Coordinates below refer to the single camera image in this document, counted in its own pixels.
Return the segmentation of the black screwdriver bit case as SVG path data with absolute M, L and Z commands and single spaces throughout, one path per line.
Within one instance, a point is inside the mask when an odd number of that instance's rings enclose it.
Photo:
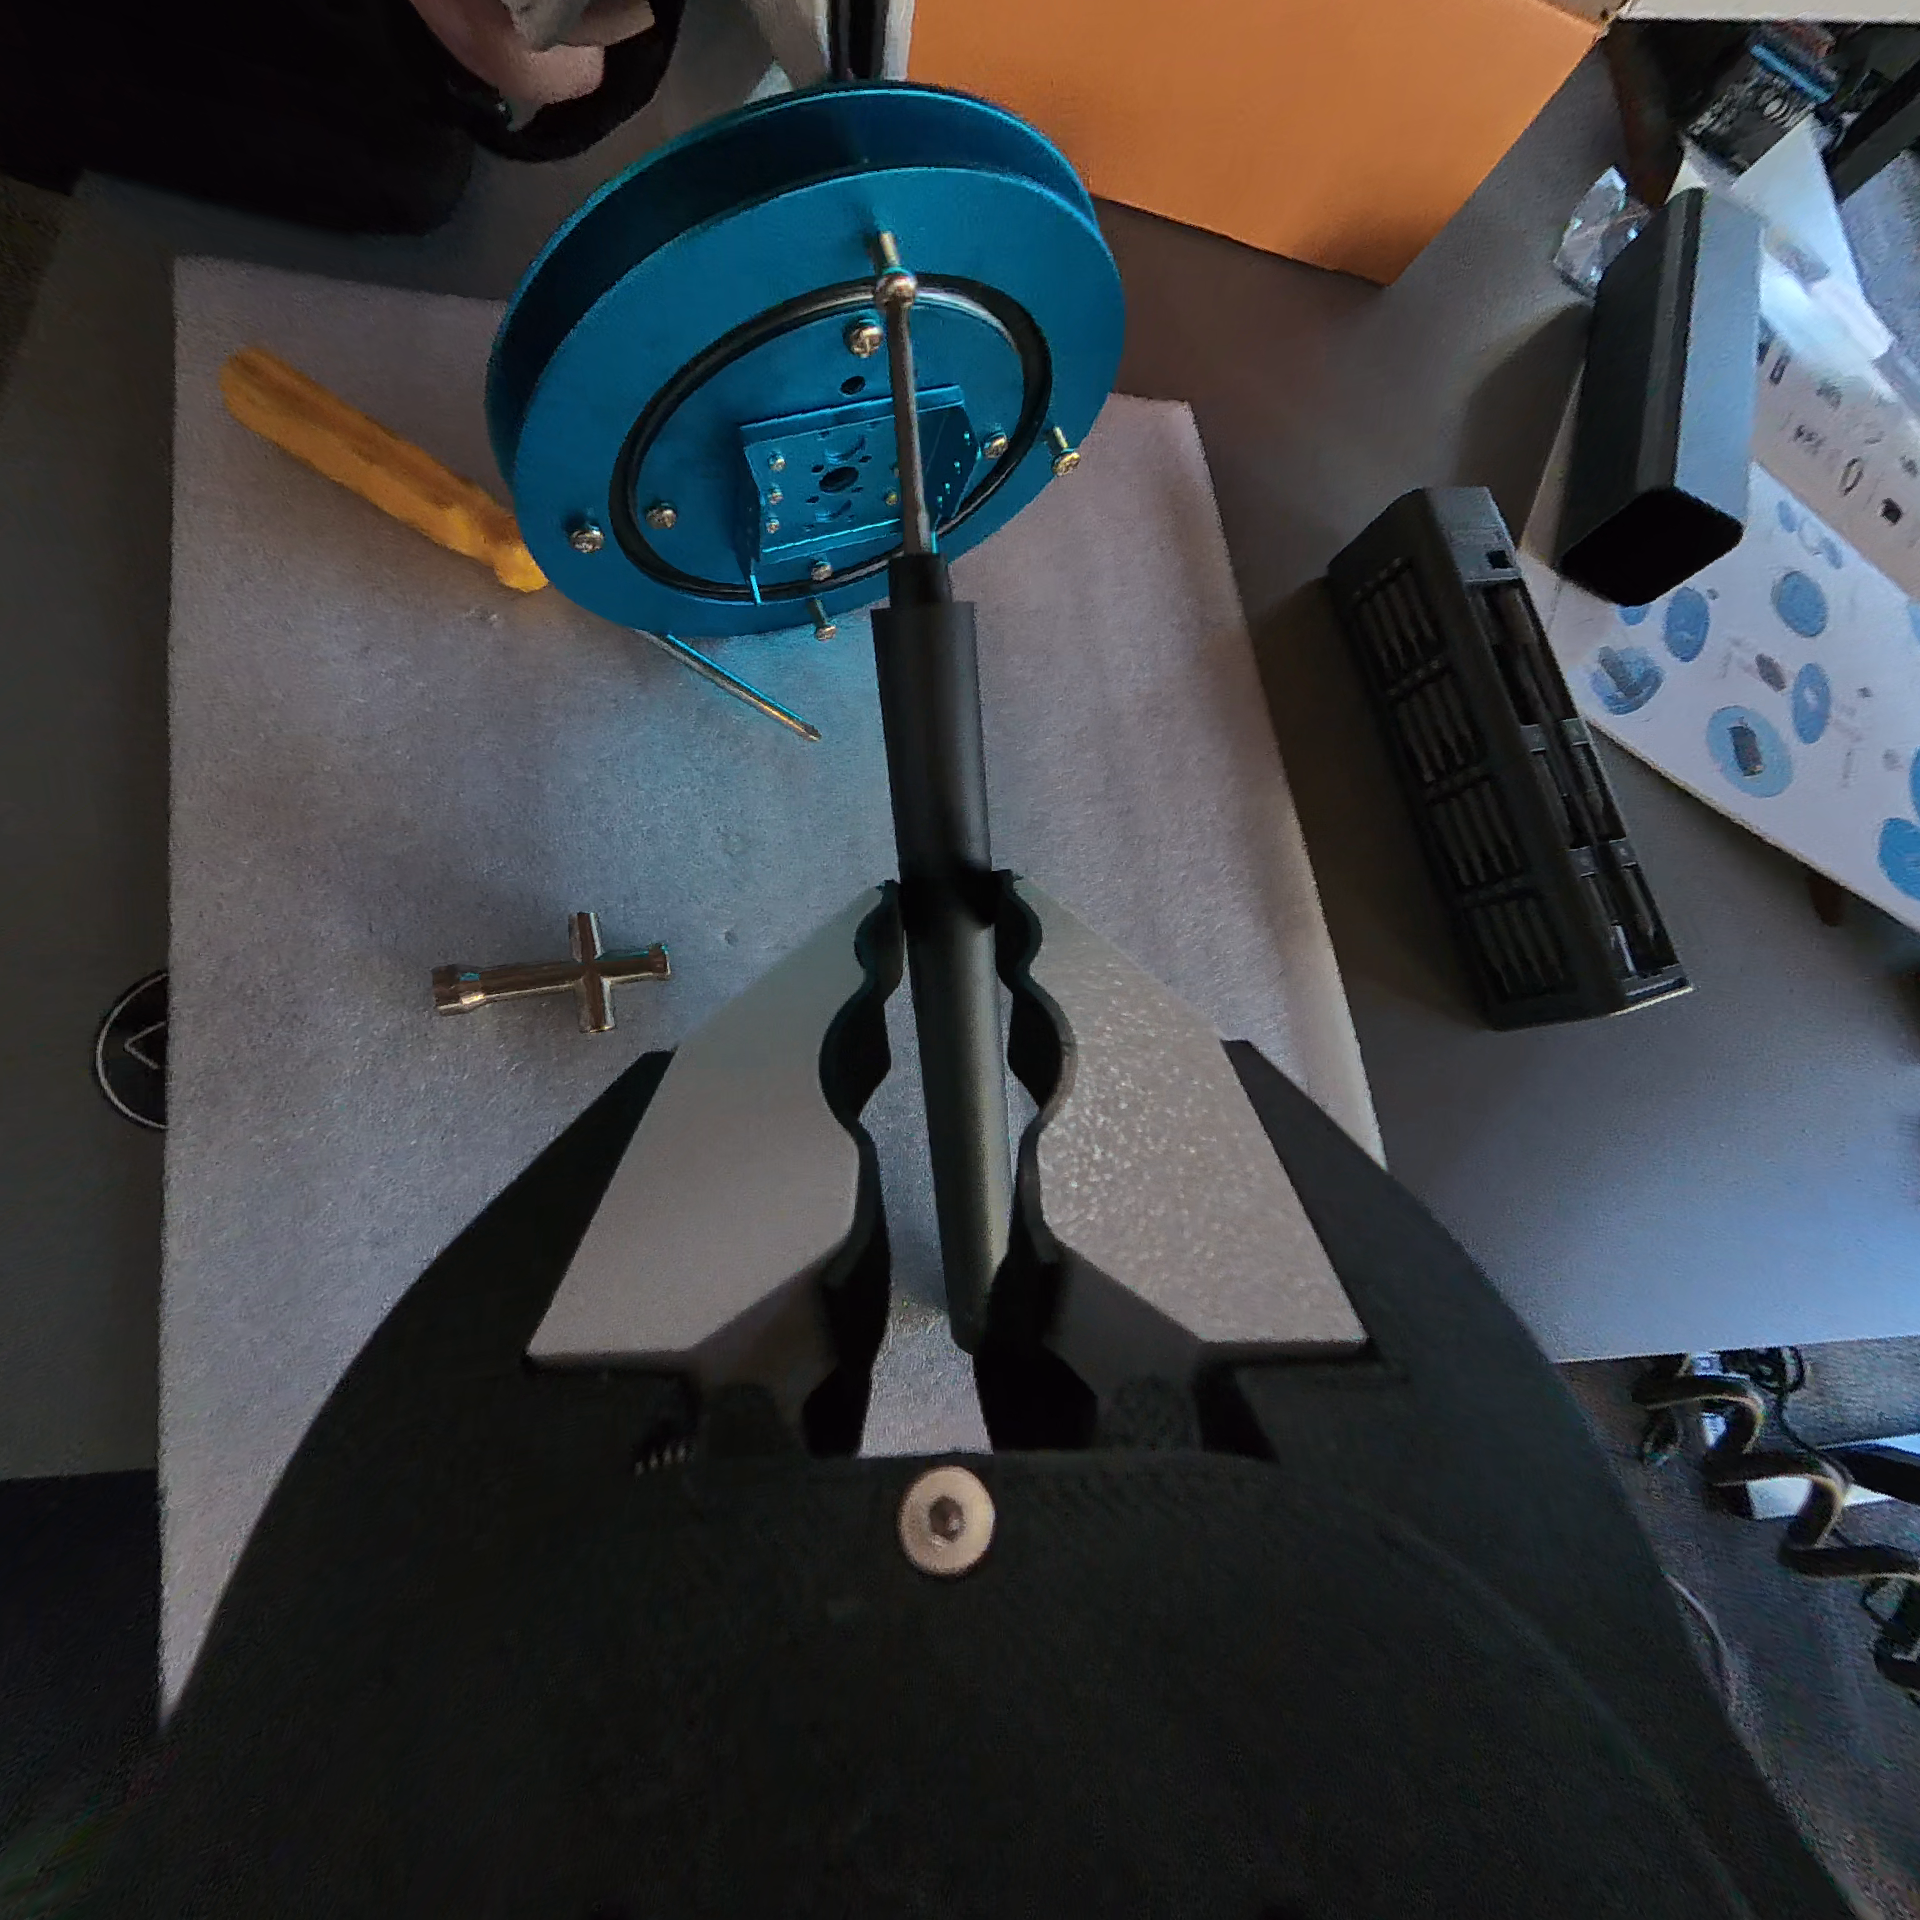
M 1518 555 L 1485 487 L 1417 487 L 1325 577 L 1494 1031 L 1624 1017 L 1692 992 Z

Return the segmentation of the silver cross wrench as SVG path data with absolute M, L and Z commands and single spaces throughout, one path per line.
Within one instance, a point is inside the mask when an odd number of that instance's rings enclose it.
M 600 917 L 577 910 L 568 917 L 565 958 L 442 966 L 432 973 L 430 999 L 440 1017 L 462 1017 L 506 1001 L 565 998 L 582 1033 L 606 1037 L 618 1026 L 618 992 L 666 984 L 673 973 L 664 944 L 614 951 L 606 944 Z

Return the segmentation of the orange cardboard box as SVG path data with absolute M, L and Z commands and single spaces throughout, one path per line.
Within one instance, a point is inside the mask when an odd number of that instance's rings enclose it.
M 1104 201 L 1390 285 L 1616 5 L 921 2 L 908 75 L 1042 130 Z

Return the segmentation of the black precision screwdriver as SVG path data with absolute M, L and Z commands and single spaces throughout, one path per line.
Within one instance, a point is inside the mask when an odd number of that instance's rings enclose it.
M 947 1309 L 956 1345 L 976 1353 L 1012 1218 L 976 614 L 953 599 L 928 505 L 909 331 L 920 279 L 889 232 L 874 250 L 904 535 L 872 633 Z

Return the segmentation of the yellow handled screwdriver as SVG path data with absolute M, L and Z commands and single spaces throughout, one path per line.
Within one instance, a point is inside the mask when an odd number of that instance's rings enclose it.
M 227 358 L 219 389 L 233 421 L 332 485 L 481 565 L 513 592 L 548 589 L 506 505 L 310 376 L 273 353 L 242 347 Z

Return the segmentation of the printed instruction sheet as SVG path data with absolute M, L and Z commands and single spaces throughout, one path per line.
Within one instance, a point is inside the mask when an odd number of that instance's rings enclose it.
M 1523 534 L 1523 575 L 1582 713 L 1694 798 L 1896 922 L 1917 926 L 1915 369 L 1865 297 L 1813 135 L 1742 177 L 1692 153 L 1765 224 L 1756 462 L 1742 542 L 1635 607 L 1549 562 L 1569 401 Z

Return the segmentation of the person's left hand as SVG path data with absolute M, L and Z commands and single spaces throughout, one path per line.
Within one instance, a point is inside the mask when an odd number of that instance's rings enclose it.
M 498 93 L 528 87 L 536 54 L 501 2 L 414 2 L 414 11 L 443 51 L 473 78 Z

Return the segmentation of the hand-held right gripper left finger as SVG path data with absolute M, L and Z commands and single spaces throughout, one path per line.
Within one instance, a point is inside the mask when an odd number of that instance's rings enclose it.
M 838 907 L 669 1056 L 526 1361 L 636 1376 L 698 1411 L 752 1391 L 812 1454 L 854 1454 L 889 1314 L 866 1115 L 893 1069 L 898 889 Z

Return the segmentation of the white foam mat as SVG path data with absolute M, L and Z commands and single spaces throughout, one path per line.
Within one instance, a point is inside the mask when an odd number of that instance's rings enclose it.
M 510 592 L 228 418 L 260 345 L 498 490 L 497 304 L 177 265 L 160 1699 L 405 1290 L 633 1058 L 897 875 L 872 626 L 721 643 L 803 744 L 554 590 Z M 1193 409 L 1114 395 L 953 565 L 996 862 L 1382 1160 Z M 442 1017 L 442 966 L 664 944 L 673 978 Z

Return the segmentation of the round black desk sticker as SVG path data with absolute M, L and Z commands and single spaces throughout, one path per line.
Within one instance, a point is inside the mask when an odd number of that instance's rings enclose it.
M 91 1042 L 91 1075 L 107 1107 L 134 1127 L 165 1135 L 169 1123 L 169 970 L 129 986 Z

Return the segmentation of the blue metal wheel assembly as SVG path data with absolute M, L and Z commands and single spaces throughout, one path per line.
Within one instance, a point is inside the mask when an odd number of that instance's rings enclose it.
M 909 514 L 885 294 L 905 294 L 930 547 L 958 561 L 1066 472 L 1118 376 L 1121 271 L 1067 159 L 968 95 L 843 82 L 600 187 L 488 376 L 552 586 L 688 638 L 885 599 Z

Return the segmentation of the small silver foil packet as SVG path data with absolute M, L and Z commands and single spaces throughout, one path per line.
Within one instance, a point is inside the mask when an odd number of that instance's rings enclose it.
M 1553 271 L 1580 297 L 1596 301 L 1603 278 L 1642 235 L 1650 210 L 1606 167 L 1570 210 L 1553 255 Z

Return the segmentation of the dark grey desk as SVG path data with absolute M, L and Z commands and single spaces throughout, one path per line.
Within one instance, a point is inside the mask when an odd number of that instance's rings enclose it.
M 1915 947 L 1609 751 L 1696 990 L 1646 1015 L 1478 1031 L 1317 578 L 1412 485 L 1523 514 L 1580 358 L 1557 230 L 1637 159 L 1605 41 L 1382 290 L 1130 209 L 1128 393 L 1188 401 L 1392 1170 L 1570 1358 L 1915 1331 Z M 146 1473 L 160 1141 L 89 1073 L 160 968 L 160 648 L 173 255 L 504 297 L 619 163 L 765 78 L 715 8 L 593 157 L 475 163 L 421 242 L 361 242 L 114 178 L 5 183 L 5 1474 Z

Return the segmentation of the black rectangular case sleeve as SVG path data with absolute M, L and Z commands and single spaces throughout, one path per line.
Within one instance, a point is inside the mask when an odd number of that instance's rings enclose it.
M 1652 603 L 1744 537 L 1760 263 L 1760 219 L 1690 187 L 1600 279 L 1553 562 L 1606 603 Z

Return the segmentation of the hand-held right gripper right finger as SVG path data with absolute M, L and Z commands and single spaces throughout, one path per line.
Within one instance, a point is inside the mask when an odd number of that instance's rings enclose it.
M 1242 1368 L 1364 1355 L 1216 1024 L 1034 880 L 1000 883 L 996 966 L 1036 1111 L 976 1345 L 994 1448 L 1202 1448 Z

